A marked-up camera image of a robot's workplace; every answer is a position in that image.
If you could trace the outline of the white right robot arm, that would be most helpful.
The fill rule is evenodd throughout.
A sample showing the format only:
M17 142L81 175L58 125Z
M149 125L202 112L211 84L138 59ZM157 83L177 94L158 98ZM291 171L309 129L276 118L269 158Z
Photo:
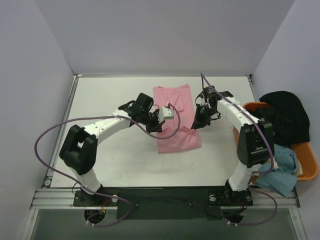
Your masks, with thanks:
M229 91L217 93L205 87L197 98L202 102L196 103L192 129L209 126L223 115L238 131L236 153L239 162L226 182L229 189L223 192L224 201L234 205L241 199L241 191L248 188L252 175L258 172L258 165L265 164L274 156L273 126L251 115Z

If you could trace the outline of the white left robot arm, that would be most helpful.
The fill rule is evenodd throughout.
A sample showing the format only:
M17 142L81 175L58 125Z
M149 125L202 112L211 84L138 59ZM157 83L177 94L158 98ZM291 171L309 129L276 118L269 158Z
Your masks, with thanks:
M162 132L166 110L161 107L151 112L153 104L152 97L140 93L136 100L119 106L112 113L112 118L86 126L73 125L68 130L59 157L86 188L85 200L91 206L98 206L103 200L103 193L99 190L102 184L94 171L99 144L113 134L131 127L134 124L131 120L144 125L148 133Z

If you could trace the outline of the pink t shirt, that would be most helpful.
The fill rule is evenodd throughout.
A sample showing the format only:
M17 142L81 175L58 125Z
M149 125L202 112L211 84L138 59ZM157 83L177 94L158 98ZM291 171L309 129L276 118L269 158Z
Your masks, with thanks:
M162 132L156 135L161 138L157 140L157 152L166 154L200 148L201 138L196 130L191 129L195 111L190 86L156 86L153 88L153 96L159 107L170 103L179 113L173 119L166 120Z

